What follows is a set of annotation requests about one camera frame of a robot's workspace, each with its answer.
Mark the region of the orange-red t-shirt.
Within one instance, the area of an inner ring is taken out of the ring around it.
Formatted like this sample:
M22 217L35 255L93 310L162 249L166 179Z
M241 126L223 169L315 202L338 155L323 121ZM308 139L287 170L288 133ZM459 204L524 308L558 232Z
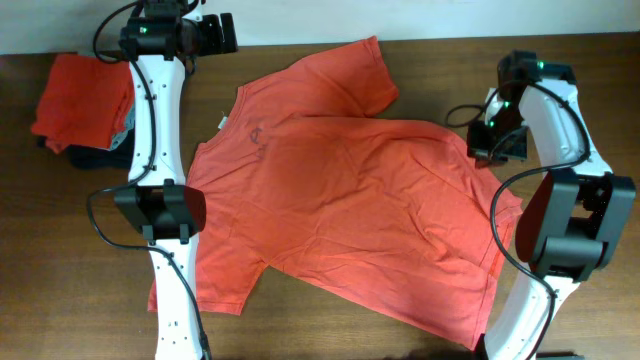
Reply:
M239 88L187 183L206 200L196 296L238 315L272 267L473 348L521 213L439 125L388 120L398 97L378 40L307 56Z

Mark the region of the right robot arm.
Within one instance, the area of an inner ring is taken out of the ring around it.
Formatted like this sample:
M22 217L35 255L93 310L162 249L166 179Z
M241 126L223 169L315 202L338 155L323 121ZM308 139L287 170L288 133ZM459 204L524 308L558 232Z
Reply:
M636 187L598 153L580 113L570 66L514 50L498 63L497 76L497 87L466 125L467 154L478 167L524 160L532 139L540 165L500 185L490 204L490 226L497 226L498 202L510 185L533 175L543 180L516 225L516 253L506 258L518 275L474 354L537 359L562 303L609 264Z

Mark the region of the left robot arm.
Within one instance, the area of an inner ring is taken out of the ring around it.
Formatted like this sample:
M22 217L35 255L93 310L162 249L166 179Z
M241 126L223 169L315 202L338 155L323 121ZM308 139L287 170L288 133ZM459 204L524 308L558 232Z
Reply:
M196 301L196 253L205 228L201 191L187 185L180 153L180 102L186 63L237 51L234 19L155 11L133 17L121 46L134 85L134 151L128 185L114 194L142 236L155 276L158 359L209 359Z

